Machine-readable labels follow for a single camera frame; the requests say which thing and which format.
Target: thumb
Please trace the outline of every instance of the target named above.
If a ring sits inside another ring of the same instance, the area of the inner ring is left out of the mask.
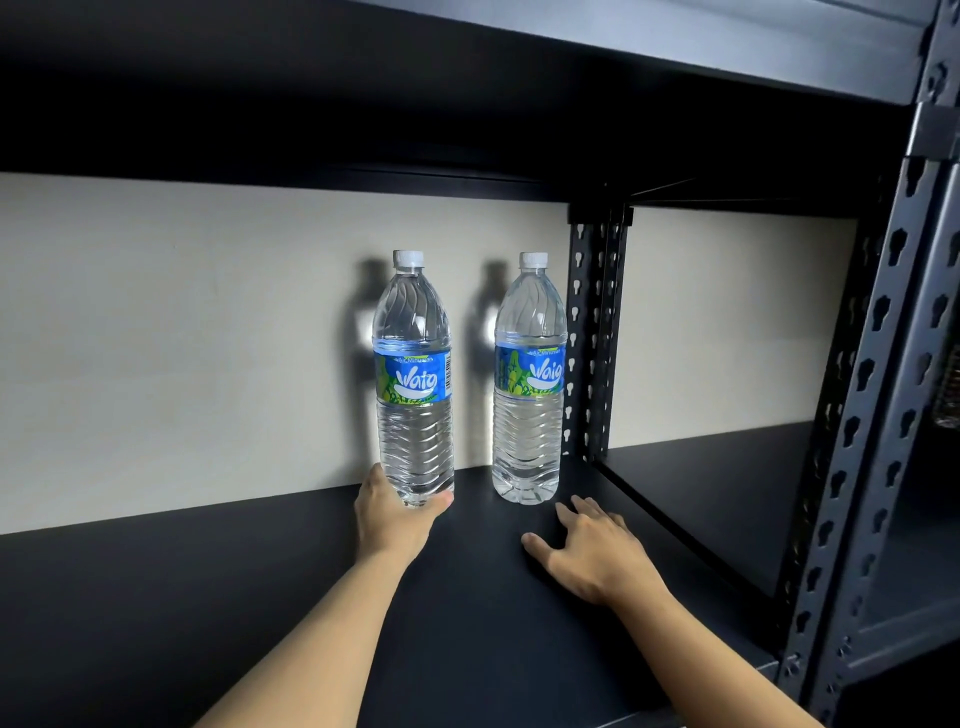
[[[547,542],[536,533],[523,534],[520,536],[520,542],[523,544],[523,548],[527,553],[537,559],[547,572],[552,573],[550,570],[550,561],[555,553],[555,549],[551,548]]]
[[[449,508],[450,503],[452,502],[453,491],[446,489],[445,491],[440,491],[439,493],[428,498],[423,507],[420,509],[420,512],[425,514],[429,519],[433,520],[437,518],[443,511]]]

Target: upper shelf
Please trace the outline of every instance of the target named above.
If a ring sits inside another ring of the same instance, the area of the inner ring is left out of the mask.
[[[310,87],[346,70],[330,61],[390,53],[404,45],[403,36],[420,43],[395,73],[438,51],[454,52],[448,57],[460,63],[483,63],[495,44],[516,48],[520,36],[531,36],[751,82],[909,104],[936,6],[937,0],[99,0],[78,12],[68,2],[6,0],[0,45],[31,61]],[[459,38],[470,47],[454,47]],[[505,88],[487,89],[490,102],[517,90],[509,76],[502,80]],[[382,81],[389,85],[390,78]]]
[[[0,169],[855,215],[934,5],[867,4],[0,0]]]
[[[367,0],[755,81],[909,104],[936,0]]]

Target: shelf upright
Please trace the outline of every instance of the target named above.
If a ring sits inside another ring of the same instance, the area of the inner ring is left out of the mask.
[[[932,395],[937,362],[947,341],[950,310],[960,286],[958,20],[960,6],[941,3],[907,147],[910,159],[926,167],[924,175],[937,179],[937,189],[924,237],[913,238],[920,244],[912,265],[914,282],[901,317],[890,374],[885,380],[875,377],[879,406],[871,433],[870,461],[858,484],[857,503],[831,591],[828,624],[822,631],[822,644],[807,687],[809,696],[804,701],[826,725],[836,715],[851,664],[860,657],[857,630],[878,571],[903,474]],[[894,253],[885,251],[884,255]],[[884,266],[882,260],[881,266],[891,267],[889,261]]]

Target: ridged bottle body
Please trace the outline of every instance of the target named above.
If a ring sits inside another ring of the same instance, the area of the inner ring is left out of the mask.
[[[450,325],[420,268],[398,268],[373,317],[384,473],[408,505],[453,487]]]
[[[496,318],[493,487],[524,504],[560,483],[566,314],[544,269],[522,269]]]

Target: lower shelf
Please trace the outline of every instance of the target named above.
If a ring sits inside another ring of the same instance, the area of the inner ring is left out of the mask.
[[[557,498],[574,493],[621,513],[687,609],[773,676],[740,591],[567,457]],[[16,666],[0,670],[0,725],[193,725],[349,567],[355,495],[331,488],[0,537],[0,665]],[[489,468],[456,473],[456,501],[384,622],[360,726],[680,724],[612,613],[524,554],[530,530],[564,541],[552,502],[508,503]]]
[[[601,468],[708,560],[773,596],[811,428],[613,448]]]
[[[904,474],[850,663],[863,680],[960,640],[960,433],[926,428]]]

